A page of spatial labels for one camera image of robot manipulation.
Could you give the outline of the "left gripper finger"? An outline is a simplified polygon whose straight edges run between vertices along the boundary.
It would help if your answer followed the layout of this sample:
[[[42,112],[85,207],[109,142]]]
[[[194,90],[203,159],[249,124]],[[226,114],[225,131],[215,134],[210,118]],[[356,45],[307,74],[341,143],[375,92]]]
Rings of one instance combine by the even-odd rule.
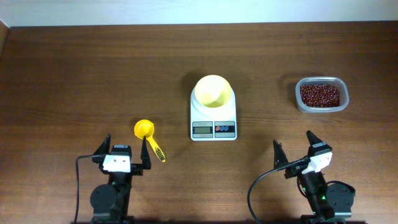
[[[103,156],[109,153],[111,142],[111,135],[108,134],[102,144],[97,148],[97,150],[93,153],[94,156]]]
[[[142,139],[142,149],[141,149],[141,161],[142,168],[145,170],[151,170],[152,164],[150,160],[150,155],[147,150],[146,137],[144,136]]]

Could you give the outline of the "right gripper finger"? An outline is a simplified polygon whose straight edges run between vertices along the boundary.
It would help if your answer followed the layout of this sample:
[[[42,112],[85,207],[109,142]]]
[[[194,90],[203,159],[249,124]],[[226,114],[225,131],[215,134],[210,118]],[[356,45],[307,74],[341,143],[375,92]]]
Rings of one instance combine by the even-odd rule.
[[[308,130],[306,132],[306,135],[307,135],[307,139],[311,146],[322,146],[323,145],[323,141],[321,139],[319,139],[318,137],[316,137],[316,135],[314,135],[311,132],[311,130]]]
[[[276,139],[273,140],[274,147],[274,169],[279,169],[289,163],[287,156],[282,148],[282,144]]]

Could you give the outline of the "yellow measuring scoop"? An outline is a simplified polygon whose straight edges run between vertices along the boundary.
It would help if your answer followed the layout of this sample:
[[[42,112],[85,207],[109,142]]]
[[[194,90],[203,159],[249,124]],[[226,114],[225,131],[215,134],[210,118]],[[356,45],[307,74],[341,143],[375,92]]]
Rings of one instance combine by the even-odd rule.
[[[156,141],[153,138],[154,131],[155,131],[154,124],[147,119],[139,120],[134,125],[134,135],[139,139],[146,138],[146,140],[148,140],[150,146],[152,147],[152,150],[154,151],[158,159],[162,162],[166,162],[166,156],[164,152],[161,150],[160,146],[156,143]]]

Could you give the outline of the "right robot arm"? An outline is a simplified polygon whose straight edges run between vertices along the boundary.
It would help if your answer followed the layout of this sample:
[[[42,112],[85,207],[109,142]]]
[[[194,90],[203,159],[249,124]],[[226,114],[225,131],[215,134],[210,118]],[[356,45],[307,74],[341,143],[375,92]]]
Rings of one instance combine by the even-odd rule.
[[[345,223],[352,216],[356,191],[344,182],[325,180],[321,170],[330,165],[332,147],[311,131],[306,135],[310,143],[307,155],[293,162],[288,161],[282,144],[273,140],[274,169],[283,170],[286,179],[295,177],[310,205],[313,213],[302,215],[300,223]]]

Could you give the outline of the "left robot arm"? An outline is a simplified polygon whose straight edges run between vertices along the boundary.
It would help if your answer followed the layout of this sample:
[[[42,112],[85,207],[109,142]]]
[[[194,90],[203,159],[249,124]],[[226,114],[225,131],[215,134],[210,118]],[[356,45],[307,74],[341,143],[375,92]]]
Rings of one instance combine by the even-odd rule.
[[[141,162],[131,162],[132,149],[128,145],[111,145],[108,135],[99,148],[93,153],[92,161],[99,170],[108,176],[108,182],[97,186],[91,193],[90,203],[93,207],[91,223],[127,223],[135,222],[128,215],[132,178],[142,176],[145,170],[151,169],[150,156],[146,140],[142,140]]]

